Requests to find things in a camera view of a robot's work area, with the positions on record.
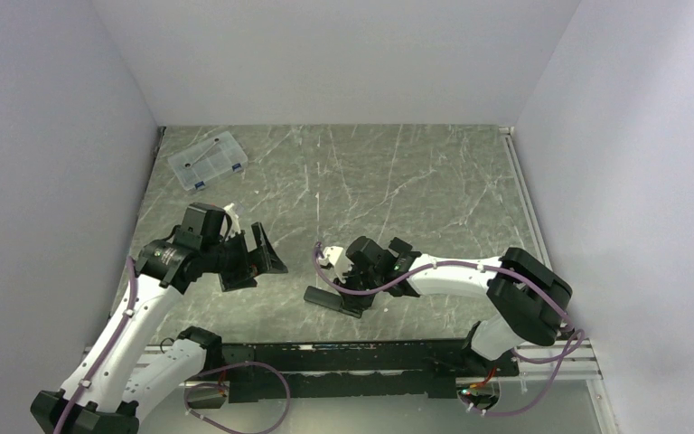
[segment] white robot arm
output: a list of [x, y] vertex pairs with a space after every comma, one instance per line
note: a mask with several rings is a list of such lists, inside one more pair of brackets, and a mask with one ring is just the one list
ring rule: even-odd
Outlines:
[[[528, 252], [516, 248], [509, 248], [501, 257], [445, 259], [413, 251], [397, 238], [385, 250], [360, 237], [347, 249], [332, 246], [317, 251], [314, 259], [320, 268], [333, 269], [333, 282], [325, 280], [341, 294], [309, 287], [305, 300], [356, 317], [370, 307], [375, 294], [380, 292], [377, 289], [382, 287], [395, 297], [487, 297], [499, 313], [475, 324], [467, 336], [470, 348], [484, 359], [483, 364], [495, 361], [525, 341], [553, 344], [561, 325], [561, 318], [544, 300], [497, 269], [519, 271], [562, 309], [572, 295], [567, 283]], [[317, 271], [324, 278], [323, 272]]]
[[132, 375], [156, 328], [202, 274], [218, 274], [230, 291], [255, 287], [259, 274], [287, 272], [261, 224], [252, 230], [257, 248], [248, 251], [234, 204], [193, 203], [168, 237], [147, 244], [136, 269], [129, 262], [127, 292], [81, 365], [59, 391], [42, 391], [33, 400], [31, 413], [44, 432], [134, 433], [181, 382], [220, 363], [221, 338], [189, 327]]

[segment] clear plastic organizer box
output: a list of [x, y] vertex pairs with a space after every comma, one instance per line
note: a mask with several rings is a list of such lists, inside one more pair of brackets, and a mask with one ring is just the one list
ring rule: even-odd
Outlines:
[[212, 136], [169, 157], [169, 165], [185, 190], [200, 190], [246, 168], [249, 158], [230, 132]]

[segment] purple cable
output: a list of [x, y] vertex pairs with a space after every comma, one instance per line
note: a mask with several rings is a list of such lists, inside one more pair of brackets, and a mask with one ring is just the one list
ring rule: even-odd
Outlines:
[[[339, 292], [342, 292], [343, 294], [348, 294], [351, 296], [370, 296], [373, 294], [377, 294], [381, 291], [384, 291], [386, 289], [390, 289], [397, 285], [398, 283], [402, 282], [403, 280], [410, 278], [411, 276], [420, 273], [426, 269], [432, 269], [436, 267], [466, 267], [469, 269], [478, 269], [479, 267], [483, 267], [483, 269], [487, 271], [493, 271], [496, 273], [501, 273], [505, 276], [509, 276], [511, 278], [514, 278], [518, 280], [521, 283], [524, 283], [528, 288], [533, 290], [536, 294], [541, 297], [542, 300], [544, 300], [551, 308], [554, 310], [560, 318], [563, 319], [563, 321], [566, 322], [566, 326], [562, 327], [563, 331], [569, 331], [573, 330], [573, 322], [570, 320], [570, 316], [568, 316], [567, 312], [562, 309], [557, 303], [555, 303], [555, 300], [553, 300], [549, 295], [547, 295], [546, 292], [544, 292], [543, 289], [539, 288], [538, 285], [530, 281], [528, 278], [525, 276], [522, 276], [520, 273], [517, 273], [511, 269], [503, 269], [501, 267], [494, 267], [493, 265], [485, 265], [485, 264], [473, 264], [472, 262], [465, 262], [463, 260], [441, 260], [437, 262], [436, 264], [426, 264], [423, 265], [417, 269], [412, 269], [411, 271], [403, 274], [402, 276], [395, 278], [394, 280], [390, 281], [389, 283], [386, 283], [378, 288], [374, 289], [369, 289], [366, 291], [356, 291], [353, 289], [348, 289], [348, 288], [343, 288], [340, 287], [339, 285], [333, 283], [328, 277], [323, 273], [320, 267], [320, 263], [318, 262], [319, 258], [322, 258], [323, 251], [321, 250], [321, 242], [318, 241], [315, 244], [314, 248], [314, 254], [313, 254], [313, 264], [315, 266], [315, 273], [331, 288], [336, 289]], [[535, 364], [544, 364], [544, 363], [551, 363], [557, 361], [558, 364], [555, 366], [555, 370], [552, 372], [552, 374], [549, 376], [549, 380], [547, 381], [547, 384], [544, 386], [544, 389], [541, 390], [541, 392], [536, 396], [536, 398], [528, 405], [525, 407], [518, 409], [518, 410], [513, 410], [513, 411], [503, 411], [503, 412], [485, 412], [483, 415], [488, 415], [488, 416], [494, 416], [494, 417], [500, 417], [500, 416], [516, 416], [518, 414], [521, 414], [525, 411], [528, 411], [532, 409], [541, 399], [544, 397], [545, 394], [549, 391], [549, 387], [552, 385], [552, 383], [555, 381], [555, 377], [558, 376], [560, 365], [562, 364], [563, 360], [565, 359], [566, 356], [569, 354], [573, 353], [578, 349], [579, 346], [584, 342], [584, 339], [586, 338], [586, 335], [584, 333], [584, 330], [582, 329], [577, 329], [572, 336], [568, 338], [566, 341], [565, 347], [563, 348], [563, 351], [555, 356], [548, 357], [546, 359], [531, 359], [529, 357], [525, 357], [524, 355], [519, 354], [516, 350], [512, 349], [511, 352], [514, 354], [515, 357], [521, 359], [524, 362], [528, 363], [535, 363]]]
[[276, 377], [278, 378], [278, 380], [280, 380], [280, 382], [283, 383], [283, 387], [284, 387], [284, 389], [286, 389], [286, 407], [283, 409], [283, 414], [280, 415], [280, 418], [277, 420], [276, 423], [273, 424], [273, 426], [271, 426], [268, 429], [261, 430], [260, 432], [245, 433], [245, 432], [236, 431], [234, 429], [230, 429], [224, 425], [221, 425], [218, 422], [203, 416], [198, 411], [195, 411], [192, 408], [190, 408], [190, 403], [187, 401], [188, 399], [190, 399], [190, 396], [195, 391], [197, 391], [198, 389], [201, 389], [201, 388], [209, 388], [210, 387], [212, 389], [215, 389], [215, 388], [220, 387], [215, 382], [202, 382], [200, 384], [196, 384], [196, 385], [190, 387], [189, 389], [187, 389], [184, 392], [184, 408], [190, 414], [192, 414], [194, 417], [196, 417], [200, 420], [203, 420], [204, 422], [208, 423], [209, 425], [212, 425], [214, 428], [218, 428], [218, 429], [221, 429], [225, 432], [229, 432], [229, 434], [268, 434], [269, 432], [276, 430], [277, 427], [279, 427], [280, 424], [283, 423], [283, 419], [285, 419], [286, 415], [288, 414], [288, 408], [291, 406], [291, 389], [288, 387], [288, 383], [286, 382], [286, 378], [284, 378], [283, 374], [280, 373], [279, 370], [275, 369], [274, 367], [270, 366], [269, 364], [262, 363], [262, 362], [242, 362], [242, 363], [228, 364], [227, 366], [222, 366], [221, 368], [211, 369], [209, 371], [204, 371], [202, 373], [199, 373], [195, 377], [202, 377], [204, 375], [211, 375], [213, 373], [221, 373], [223, 371], [229, 371], [230, 369], [241, 368], [243, 366], [259, 366], [259, 367], [265, 368], [268, 371], [274, 373], [276, 375]]
[[[570, 347], [570, 343], [573, 342], [574, 339], [577, 339], [578, 342], [584, 341], [584, 330], [578, 329], [572, 336], [568, 338], [568, 340], [565, 342], [565, 350], [567, 350]], [[519, 414], [522, 414], [533, 407], [536, 406], [536, 404], [539, 403], [544, 398], [544, 395], [549, 392], [549, 388], [552, 386], [552, 383], [555, 382], [555, 378], [558, 376], [558, 373], [560, 372], [560, 365], [563, 362], [563, 358], [560, 358], [558, 360], [557, 366], [555, 366], [555, 370], [552, 371], [552, 374], [549, 376], [549, 379], [547, 380], [547, 384], [544, 385], [544, 389], [541, 389], [541, 392], [539, 392], [538, 395], [536, 395], [535, 398], [533, 398], [533, 401], [531, 401], [528, 405], [521, 409], [517, 410], [510, 410], [510, 411], [486, 411], [485, 413], [482, 413], [484, 417], [493, 417], [493, 418], [504, 418], [504, 417], [509, 417], [509, 416], [517, 416]]]
[[[129, 275], [129, 300], [127, 301], [126, 310], [131, 310], [134, 308], [134, 304], [136, 303], [136, 273], [134, 270], [134, 259], [132, 259], [132, 257], [130, 256], [127, 256], [127, 271]], [[118, 342], [118, 339], [124, 333], [124, 328], [126, 328], [128, 322], [129, 317], [126, 315], [122, 315], [121, 320], [118, 322], [116, 330], [113, 332], [113, 335], [108, 340], [108, 343], [105, 344], [105, 346], [102, 348], [102, 351], [97, 356], [97, 360], [95, 360], [94, 363], [91, 364], [89, 370], [86, 372], [86, 375], [84, 375], [81, 379], [82, 381], [91, 381], [91, 378], [94, 376], [95, 373], [97, 373], [99, 367], [102, 365], [103, 362], [105, 362], [105, 359], [108, 357], [108, 354], [110, 354], [110, 351], [113, 350], [113, 347]], [[57, 425], [54, 426], [54, 431], [52, 432], [53, 434], [62, 433], [62, 428], [65, 426], [65, 421], [68, 419], [70, 411], [73, 410], [73, 407], [76, 405], [76, 402], [78, 402], [81, 395], [83, 395], [83, 392], [84, 388], [82, 388], [80, 385], [76, 387], [76, 391], [70, 397], [68, 403], [65, 404], [65, 408], [62, 410], [62, 414], [60, 415], [60, 418], [57, 420]]]

